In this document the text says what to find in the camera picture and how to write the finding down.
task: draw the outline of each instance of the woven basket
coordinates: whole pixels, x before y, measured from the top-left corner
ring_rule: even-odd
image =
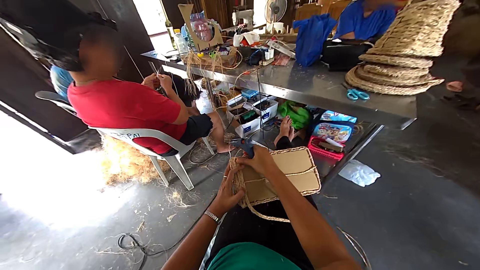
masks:
[[[358,78],[357,75],[355,74],[355,71],[357,68],[358,66],[352,68],[347,73],[347,75],[345,76],[345,80],[347,81],[347,83],[349,83],[352,86],[355,86],[367,91],[380,93],[380,94],[416,95],[416,94],[427,91],[431,86],[434,86],[443,82],[443,79],[442,79],[442,80],[436,80],[434,82],[427,83],[420,86],[410,86],[410,87],[384,86],[384,85],[368,82]]]
[[[359,59],[367,62],[388,64],[388,65],[402,66],[402,67],[429,68],[433,66],[432,60],[427,60],[422,58],[362,54],[359,56]]]
[[[366,63],[363,66],[365,71],[384,76],[413,78],[428,74],[428,68],[408,68],[376,63]]]
[[[434,78],[430,74],[426,74],[418,77],[412,77],[412,78],[378,75],[375,73],[365,71],[363,66],[358,66],[356,68],[355,75],[362,80],[385,85],[385,86],[400,86],[400,87],[419,86],[419,85],[424,85],[428,83],[433,83],[438,80],[441,80],[441,82],[443,81],[443,79]]]
[[[387,32],[367,51],[368,54],[440,56],[457,0],[426,0],[400,11]]]

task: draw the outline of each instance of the doorway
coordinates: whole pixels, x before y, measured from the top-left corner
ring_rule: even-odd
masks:
[[[162,0],[133,0],[153,47],[158,53],[173,51],[170,36],[165,26],[167,15]]]

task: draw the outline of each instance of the wristwatch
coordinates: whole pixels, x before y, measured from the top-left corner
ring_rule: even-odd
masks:
[[[204,214],[211,217],[217,224],[220,224],[220,219],[216,215],[214,215],[212,212],[205,210]]]

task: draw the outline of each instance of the green shirt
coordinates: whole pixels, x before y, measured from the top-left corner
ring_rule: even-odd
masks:
[[[207,270],[300,270],[270,248],[256,243],[235,243],[217,253]]]

